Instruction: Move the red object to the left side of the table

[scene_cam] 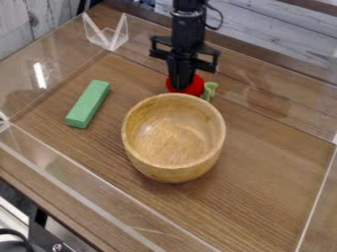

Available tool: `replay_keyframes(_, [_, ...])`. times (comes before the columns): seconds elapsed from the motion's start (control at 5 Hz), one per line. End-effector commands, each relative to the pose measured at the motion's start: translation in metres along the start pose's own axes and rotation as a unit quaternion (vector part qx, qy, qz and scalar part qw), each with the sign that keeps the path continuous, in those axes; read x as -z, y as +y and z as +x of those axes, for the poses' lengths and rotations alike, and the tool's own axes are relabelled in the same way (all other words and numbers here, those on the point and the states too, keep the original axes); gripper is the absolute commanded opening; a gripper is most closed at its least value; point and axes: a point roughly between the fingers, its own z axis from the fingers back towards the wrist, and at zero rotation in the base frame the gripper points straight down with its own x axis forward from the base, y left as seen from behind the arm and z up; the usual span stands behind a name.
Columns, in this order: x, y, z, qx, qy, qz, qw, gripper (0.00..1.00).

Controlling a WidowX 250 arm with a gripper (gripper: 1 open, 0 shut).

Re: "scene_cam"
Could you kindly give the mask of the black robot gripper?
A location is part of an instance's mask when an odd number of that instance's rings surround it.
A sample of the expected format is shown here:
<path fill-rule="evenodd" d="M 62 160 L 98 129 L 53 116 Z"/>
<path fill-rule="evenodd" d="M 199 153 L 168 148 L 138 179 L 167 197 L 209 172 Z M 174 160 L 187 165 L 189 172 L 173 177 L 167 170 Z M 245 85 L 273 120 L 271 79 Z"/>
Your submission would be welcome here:
<path fill-rule="evenodd" d="M 150 55 L 167 62 L 171 87 L 178 92 L 191 84 L 195 70 L 214 72 L 219 51 L 206 45 L 210 0 L 173 0 L 171 34 L 150 37 Z"/>

